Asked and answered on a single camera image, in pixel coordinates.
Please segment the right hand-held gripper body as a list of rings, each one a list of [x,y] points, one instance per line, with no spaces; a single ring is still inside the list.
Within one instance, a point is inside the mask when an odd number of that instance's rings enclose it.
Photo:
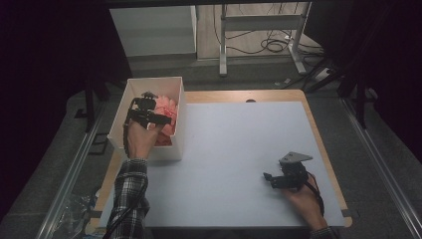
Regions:
[[[279,160],[283,173],[280,187],[283,189],[300,189],[309,178],[303,162],[312,159],[313,158],[310,155],[294,151],[290,151],[283,156]]]

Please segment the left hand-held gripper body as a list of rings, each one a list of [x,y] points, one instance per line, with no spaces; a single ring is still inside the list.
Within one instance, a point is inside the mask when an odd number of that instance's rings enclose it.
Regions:
[[[138,122],[144,128],[150,123],[158,123],[158,116],[154,112],[157,95],[145,92],[140,98],[134,98],[129,106],[126,121]]]

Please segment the pink garment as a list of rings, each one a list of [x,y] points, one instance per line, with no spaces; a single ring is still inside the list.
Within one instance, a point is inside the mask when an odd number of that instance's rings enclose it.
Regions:
[[[175,100],[167,96],[159,96],[156,99],[156,107],[154,112],[158,115],[163,115],[171,118],[171,123],[166,124],[161,133],[158,135],[156,146],[169,146],[172,145],[171,137],[175,133],[175,125],[177,121],[178,106]]]

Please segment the white box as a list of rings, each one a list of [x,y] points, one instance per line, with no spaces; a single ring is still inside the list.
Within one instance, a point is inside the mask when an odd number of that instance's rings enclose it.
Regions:
[[[181,77],[128,79],[121,97],[113,124],[107,136],[114,150],[126,157],[123,147],[123,124],[131,101],[144,92],[152,92],[157,96],[166,96],[177,105],[175,133],[170,137],[171,145],[155,146],[149,154],[149,160],[181,160],[184,149],[186,102]]]

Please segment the person's left hand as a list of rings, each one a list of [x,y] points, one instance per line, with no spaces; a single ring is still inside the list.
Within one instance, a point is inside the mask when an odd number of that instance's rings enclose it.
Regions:
[[[146,129],[138,122],[130,120],[127,128],[128,157],[148,159],[162,129],[161,124],[153,129]]]

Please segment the person's right hand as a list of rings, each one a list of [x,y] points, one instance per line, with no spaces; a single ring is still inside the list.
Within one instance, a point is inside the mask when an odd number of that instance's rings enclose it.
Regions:
[[[311,189],[307,186],[303,186],[298,191],[282,189],[281,192],[308,223],[312,231],[321,230],[327,227],[327,223],[320,213],[317,197]]]

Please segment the white table mat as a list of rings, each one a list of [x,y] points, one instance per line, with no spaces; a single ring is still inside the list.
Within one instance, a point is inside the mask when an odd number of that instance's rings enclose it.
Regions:
[[[188,104],[170,146],[148,159],[150,228],[280,228],[304,222],[264,175],[289,152],[309,156],[327,223],[345,224],[300,102]]]

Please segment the black stand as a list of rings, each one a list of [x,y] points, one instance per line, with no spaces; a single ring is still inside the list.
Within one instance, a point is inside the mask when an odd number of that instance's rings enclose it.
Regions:
[[[75,114],[76,119],[86,119],[86,132],[89,132],[95,123],[94,96],[97,96],[101,102],[109,100],[110,93],[106,83],[101,78],[89,77],[85,80],[85,102],[86,109],[78,109]]]
[[[357,62],[350,62],[343,69],[344,79],[337,88],[337,94],[341,98],[348,98],[352,92],[355,92],[354,110],[355,118],[362,128],[366,128],[365,124],[365,103],[366,97],[366,79],[362,65]]]

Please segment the white cabinet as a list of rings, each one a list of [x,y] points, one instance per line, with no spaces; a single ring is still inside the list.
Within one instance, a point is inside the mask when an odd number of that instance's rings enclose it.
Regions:
[[[128,57],[194,54],[195,6],[110,9]]]

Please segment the white power strip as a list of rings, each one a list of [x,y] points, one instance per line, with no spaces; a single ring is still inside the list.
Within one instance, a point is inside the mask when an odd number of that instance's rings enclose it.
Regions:
[[[333,73],[333,70],[332,69],[324,68],[319,73],[316,74],[315,80],[317,82],[319,82],[319,81],[325,79],[326,77],[328,77],[332,73]]]

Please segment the clear plastic bag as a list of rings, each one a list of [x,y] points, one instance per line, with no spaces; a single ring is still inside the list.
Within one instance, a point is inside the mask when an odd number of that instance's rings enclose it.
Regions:
[[[85,227],[91,219],[97,198],[71,194],[56,227],[56,239],[83,239]]]

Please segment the aluminium rail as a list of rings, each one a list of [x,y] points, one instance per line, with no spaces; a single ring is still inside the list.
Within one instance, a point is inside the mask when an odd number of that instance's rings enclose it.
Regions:
[[[371,138],[369,132],[359,123],[355,116],[355,110],[349,100],[339,100],[345,108],[345,111],[360,139],[364,145],[371,161],[374,164],[384,186],[390,194],[401,217],[409,229],[413,239],[422,239],[422,219],[417,214],[408,196],[404,193],[391,170],[387,166],[384,157]]]
[[[52,239],[56,226],[65,211],[66,202],[72,193],[86,157],[89,154],[90,147],[95,140],[106,106],[107,103],[99,103],[95,107],[94,121],[89,123],[89,129],[83,128],[81,130],[82,137],[77,140],[77,148],[74,151],[63,155],[63,159],[67,163],[65,166],[66,171],[62,173],[63,178],[60,182],[60,186],[56,191],[54,199],[50,203],[49,210],[41,224],[36,239]]]

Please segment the white metal desk frame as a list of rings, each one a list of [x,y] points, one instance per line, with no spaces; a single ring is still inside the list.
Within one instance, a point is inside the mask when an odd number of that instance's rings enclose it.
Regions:
[[[221,13],[221,39],[219,55],[219,74],[221,77],[227,76],[227,54],[225,34],[234,31],[267,31],[267,30],[292,30],[296,32],[294,41],[288,45],[289,52],[300,75],[307,71],[299,54],[300,39],[309,16],[312,3],[307,2],[301,14],[288,15],[246,15],[227,16],[226,5],[222,5]]]

